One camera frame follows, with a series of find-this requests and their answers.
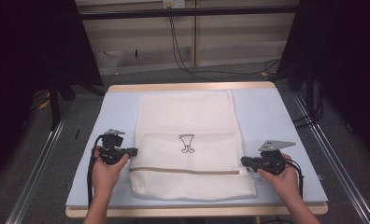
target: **gray carpet floor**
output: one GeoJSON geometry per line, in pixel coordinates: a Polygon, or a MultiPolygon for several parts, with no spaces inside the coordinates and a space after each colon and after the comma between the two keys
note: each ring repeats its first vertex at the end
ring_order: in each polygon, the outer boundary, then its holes
{"type": "MultiPolygon", "coordinates": [[[[252,72],[264,69],[264,63],[220,65],[204,68],[208,70],[252,72]]],[[[231,75],[217,72],[197,73],[191,76],[179,69],[153,71],[136,74],[122,74],[103,77],[104,90],[114,84],[170,83],[170,82],[205,82],[205,81],[249,81],[266,80],[261,75],[231,75]]],[[[284,104],[293,119],[302,117],[293,93],[287,88],[287,80],[275,83],[284,104]]],[[[72,179],[78,162],[97,119],[103,97],[93,95],[81,88],[72,102],[60,102],[61,108],[68,109],[63,129],[50,158],[37,184],[30,205],[22,223],[81,223],[82,219],[73,219],[65,215],[65,202],[71,189],[72,179]]],[[[329,99],[323,100],[324,113],[319,125],[329,139],[336,154],[344,164],[350,177],[366,199],[370,207],[370,154],[363,140],[350,133],[347,123],[338,113],[329,99]]],[[[50,134],[50,106],[43,110],[32,110],[27,125],[21,133],[21,140],[16,150],[7,155],[7,162],[0,174],[0,223],[5,223],[13,205],[19,198],[26,181],[34,169],[41,149],[50,134]]],[[[322,223],[363,223],[353,206],[353,202],[344,191],[331,164],[320,148],[313,132],[308,127],[299,128],[298,133],[306,147],[317,174],[323,179],[321,184],[328,196],[328,213],[319,216],[322,223]]],[[[275,217],[262,217],[271,220],[275,217]]],[[[108,223],[192,223],[185,218],[110,218],[108,223]]],[[[256,223],[254,217],[207,217],[205,223],[256,223]]]]}

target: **table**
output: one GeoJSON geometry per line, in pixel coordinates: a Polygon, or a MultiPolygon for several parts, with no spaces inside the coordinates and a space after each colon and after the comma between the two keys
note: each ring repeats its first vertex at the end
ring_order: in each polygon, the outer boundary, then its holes
{"type": "MultiPolygon", "coordinates": [[[[85,217],[87,213],[86,173],[90,148],[95,138],[109,128],[126,131],[123,147],[135,145],[134,132],[138,100],[143,94],[172,91],[231,91],[235,113],[242,133],[245,156],[259,156],[257,148],[266,140],[295,142],[294,147],[281,149],[292,155],[302,167],[305,179],[304,200],[316,215],[328,211],[327,197],[305,148],[292,125],[278,90],[271,82],[220,82],[117,85],[109,88],[94,125],[84,155],[66,203],[69,217],[85,217]]],[[[119,184],[114,188],[108,207],[109,217],[231,217],[231,216],[277,216],[289,212],[279,197],[257,174],[257,196],[253,199],[214,203],[156,201],[136,197],[130,188],[128,164],[121,172],[119,184]]]]}

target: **hand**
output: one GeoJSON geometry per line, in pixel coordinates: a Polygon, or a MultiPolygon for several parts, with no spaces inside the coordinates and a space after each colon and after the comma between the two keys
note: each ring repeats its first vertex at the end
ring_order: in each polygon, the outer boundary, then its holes
{"type": "MultiPolygon", "coordinates": [[[[97,146],[94,151],[94,157],[99,156],[101,147],[97,146]]],[[[108,194],[109,196],[119,180],[121,169],[127,163],[129,156],[125,154],[121,160],[113,165],[104,164],[101,158],[97,158],[94,167],[92,168],[92,187],[94,189],[94,197],[99,197],[100,194],[108,194]]]]}
{"type": "MultiPolygon", "coordinates": [[[[285,160],[290,160],[291,157],[281,153],[285,160]]],[[[275,192],[283,199],[284,197],[299,196],[298,175],[295,168],[286,165],[286,168],[280,175],[272,175],[262,169],[258,169],[258,174],[272,184],[275,192]]]]}

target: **black horizontal bar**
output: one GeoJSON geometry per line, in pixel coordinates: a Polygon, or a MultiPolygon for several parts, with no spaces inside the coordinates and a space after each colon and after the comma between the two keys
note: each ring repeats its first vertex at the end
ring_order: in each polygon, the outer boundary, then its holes
{"type": "Polygon", "coordinates": [[[85,21],[109,19],[133,19],[156,17],[185,17],[185,16],[217,16],[241,14],[292,13],[298,6],[277,7],[206,7],[206,8],[174,8],[112,12],[81,12],[80,17],[85,21]]]}

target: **forearm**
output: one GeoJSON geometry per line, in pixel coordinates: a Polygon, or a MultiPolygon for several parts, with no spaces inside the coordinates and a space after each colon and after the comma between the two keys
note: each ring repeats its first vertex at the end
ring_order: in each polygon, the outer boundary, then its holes
{"type": "Polygon", "coordinates": [[[84,224],[99,224],[107,222],[107,208],[111,194],[95,195],[89,211],[83,221],[84,224]]]}
{"type": "Polygon", "coordinates": [[[285,197],[283,196],[281,200],[286,204],[293,220],[297,224],[319,224],[319,220],[314,216],[314,214],[308,209],[305,202],[300,196],[285,197]]]}

